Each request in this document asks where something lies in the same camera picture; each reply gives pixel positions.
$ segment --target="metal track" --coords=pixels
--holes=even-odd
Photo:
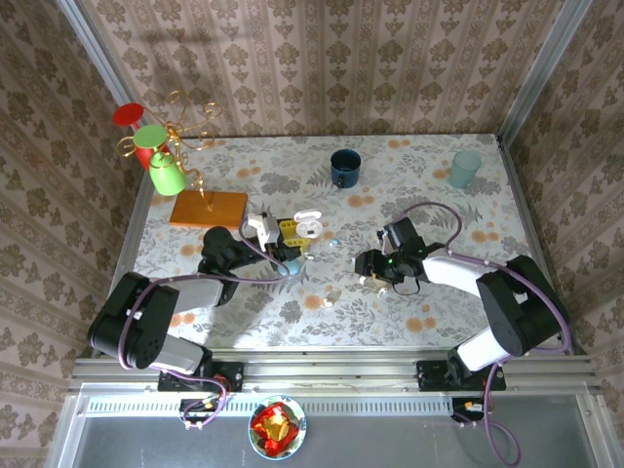
[[[216,349],[214,358],[246,363],[243,393],[285,393],[299,397],[412,396],[419,393],[415,363],[446,358],[444,350],[300,349]],[[587,356],[531,355],[506,364],[504,371],[508,388],[499,392],[504,395],[587,395],[600,391],[600,381]],[[123,370],[117,361],[109,358],[79,359],[69,392],[90,395],[154,392],[157,379],[156,370]],[[468,396],[476,392],[434,395]]]
[[[178,417],[178,394],[92,397],[87,417]],[[233,395],[219,417],[249,417],[264,395]],[[450,416],[450,397],[404,398],[297,398],[308,416]]]

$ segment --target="cable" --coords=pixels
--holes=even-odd
[[[511,276],[514,280],[523,284],[523,286],[525,286],[532,293],[534,293],[537,297],[539,297],[539,299],[542,302],[544,302],[546,307],[548,307],[548,309],[553,314],[553,316],[557,320],[557,323],[559,324],[559,327],[562,330],[562,334],[564,335],[564,342],[558,348],[535,347],[533,348],[533,351],[536,351],[542,354],[561,354],[561,353],[569,352],[572,346],[572,338],[571,338],[571,334],[569,331],[569,326],[566,323],[566,319],[564,319],[564,316],[559,311],[557,306],[553,303],[553,301],[550,300],[550,298],[540,288],[538,288],[534,283],[529,281],[524,276],[516,273],[515,271],[509,269],[508,267],[504,265],[501,265],[493,261],[487,261],[487,260],[483,260],[480,258],[476,258],[474,256],[466,255],[463,253],[455,253],[450,249],[450,244],[459,236],[459,234],[461,233],[462,226],[463,226],[463,223],[461,221],[461,216],[456,210],[451,208],[449,205],[445,205],[444,203],[440,203],[440,202],[420,202],[420,203],[415,203],[411,205],[410,207],[406,208],[405,210],[403,210],[401,214],[399,214],[399,216],[394,220],[394,222],[398,221],[399,219],[403,217],[406,217],[408,212],[410,212],[414,208],[427,207],[427,206],[435,206],[435,207],[443,208],[447,210],[448,212],[450,212],[453,216],[455,216],[455,219],[457,220],[457,228],[455,229],[455,232],[445,242],[445,250],[447,251],[448,256],[457,258],[458,260],[464,261],[466,263],[472,263],[472,264],[479,265],[479,266],[491,266],[491,267],[501,270],[502,272]]]
[[[508,268],[505,265],[501,265],[501,264],[493,262],[493,261],[487,261],[487,260],[483,260],[483,259],[480,259],[480,258],[476,258],[474,256],[465,255],[465,254],[462,254],[462,253],[454,253],[450,249],[450,244],[459,236],[459,234],[461,233],[462,226],[463,226],[463,223],[461,221],[461,216],[459,215],[459,213],[456,210],[454,210],[450,206],[445,205],[444,203],[440,203],[440,202],[429,202],[428,201],[428,202],[415,203],[415,204],[411,205],[410,207],[406,208],[405,210],[403,210],[401,212],[401,214],[399,214],[399,216],[395,219],[394,222],[398,221],[399,219],[402,219],[403,217],[406,217],[408,215],[408,212],[410,212],[414,208],[428,207],[428,206],[434,206],[434,207],[443,208],[443,209],[447,210],[448,212],[450,212],[455,217],[455,219],[457,220],[457,228],[455,229],[455,232],[445,242],[445,250],[446,250],[448,256],[453,257],[453,258],[457,258],[458,260],[464,261],[466,263],[471,263],[471,264],[475,264],[475,265],[479,265],[479,266],[491,266],[491,267],[494,267],[494,268],[504,272],[505,274],[507,274],[510,277],[512,277],[514,280],[516,280],[519,283],[521,283],[527,289],[529,289],[537,297],[539,297],[540,300],[551,311],[551,313],[553,314],[553,316],[557,320],[557,323],[559,324],[559,327],[562,330],[562,334],[564,336],[564,342],[558,348],[541,348],[541,347],[536,347],[536,348],[533,348],[533,349],[536,352],[542,353],[542,354],[561,354],[561,353],[569,352],[570,349],[571,349],[571,345],[572,345],[572,339],[571,339],[571,335],[570,335],[570,331],[569,331],[569,326],[566,323],[566,319],[564,319],[564,316],[559,311],[557,306],[553,303],[553,301],[539,287],[537,287],[534,283],[529,281],[527,278],[525,278],[524,276],[516,273],[515,271],[513,271],[512,269]],[[505,466],[513,468],[513,467],[518,466],[520,464],[520,460],[522,459],[522,452],[520,450],[520,444],[518,443],[518,440],[516,439],[516,437],[513,435],[513,433],[509,429],[507,429],[502,424],[499,424],[499,423],[497,423],[495,421],[490,421],[489,420],[489,411],[488,411],[488,409],[489,409],[489,400],[491,398],[491,386],[492,386],[492,383],[493,383],[494,376],[496,375],[496,371],[498,370],[498,368],[500,366],[502,366],[503,364],[507,363],[511,359],[512,359],[511,357],[508,357],[508,358],[503,359],[502,361],[500,361],[500,363],[494,363],[492,365],[492,367],[491,367],[491,370],[489,371],[489,376],[487,377],[486,388],[484,390],[484,420],[483,420],[483,422],[481,422],[481,424],[483,424],[485,426],[485,428],[486,428],[487,441],[489,443],[489,446],[490,446],[491,450],[496,455],[496,457]],[[500,451],[498,451],[498,448],[496,447],[496,444],[494,443],[494,439],[492,438],[492,435],[491,435],[491,428],[492,427],[496,427],[498,430],[500,430],[516,446],[516,450],[518,452],[518,455],[516,456],[516,458],[513,461],[509,462],[509,461],[505,460],[505,458],[500,453]]]
[[[160,371],[160,372],[164,372],[164,373],[168,373],[170,375],[173,375],[176,378],[179,378],[181,380],[188,380],[188,381],[192,381],[192,382],[207,382],[207,383],[211,383],[213,385],[216,385],[219,388],[219,398],[218,398],[218,405],[216,406],[216,409],[213,411],[213,413],[208,416],[205,420],[200,421],[197,423],[197,427],[204,427],[206,424],[209,424],[213,419],[216,418],[216,416],[223,410],[223,408],[225,408],[225,401],[227,400],[227,390],[225,389],[225,386],[217,379],[215,378],[210,378],[210,377],[197,377],[194,375],[186,375],[184,373],[178,372],[176,370],[169,370],[169,369],[162,369],[162,368],[158,368],[156,366],[151,367],[152,369],[155,369],[156,371]],[[195,402],[191,402],[183,411],[182,411],[182,420],[186,420],[186,416],[198,405],[198,402],[201,401],[195,401]]]
[[[284,263],[282,263],[280,260],[277,260],[276,258],[273,258],[271,255],[264,252],[263,250],[259,249],[254,244],[252,244],[252,242],[250,242],[249,239],[245,237],[245,235],[243,234],[243,229],[245,228],[245,226],[247,226],[246,217],[243,219],[243,222],[238,228],[238,234],[241,237],[241,240],[243,241],[243,243],[247,247],[249,247],[251,250],[259,254],[260,256],[269,260],[271,263],[274,263],[278,266],[283,267],[286,270],[286,275],[279,277],[279,278],[260,280],[260,279],[250,279],[250,278],[237,278],[237,277],[230,277],[230,276],[216,275],[216,274],[195,273],[192,275],[181,275],[181,276],[173,276],[171,278],[161,278],[159,280],[152,282],[136,298],[136,301],[133,304],[132,309],[130,309],[130,313],[128,314],[128,318],[126,319],[126,323],[124,324],[124,327],[122,328],[121,334],[119,335],[119,344],[117,345],[117,356],[119,359],[119,364],[121,365],[122,368],[124,368],[125,370],[130,370],[132,368],[130,364],[128,364],[128,362],[126,361],[126,340],[128,339],[128,332],[130,331],[130,326],[133,322],[135,314],[137,313],[143,300],[157,286],[165,285],[168,283],[175,283],[178,281],[189,281],[189,280],[198,280],[198,279],[199,280],[231,281],[235,283],[253,283],[253,284],[262,284],[262,285],[273,285],[276,283],[281,283],[283,281],[286,281],[290,278],[291,272]]]

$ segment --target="red candy wrapper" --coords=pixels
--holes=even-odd
[[[291,422],[284,407],[283,403],[271,405],[252,421],[252,429],[264,441],[267,456],[275,457],[282,453],[299,433],[299,428]]]

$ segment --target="metal rail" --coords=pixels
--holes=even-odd
[[[219,361],[246,363],[243,393],[292,396],[397,396],[418,394],[415,363],[443,360],[443,350],[215,350]],[[588,395],[599,393],[600,380],[587,356],[530,355],[504,367],[508,389],[501,395]],[[156,370],[123,370],[114,359],[76,362],[70,394],[155,391]],[[474,395],[450,392],[444,395]]]

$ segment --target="gray floor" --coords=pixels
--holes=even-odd
[[[493,419],[520,441],[521,467],[595,467],[573,398],[498,398]],[[309,418],[306,440],[286,467],[498,467],[485,431],[458,429],[445,417]],[[243,417],[222,417],[203,431],[174,418],[90,418],[76,468],[276,466],[250,446]],[[508,446],[498,441],[503,451]]]

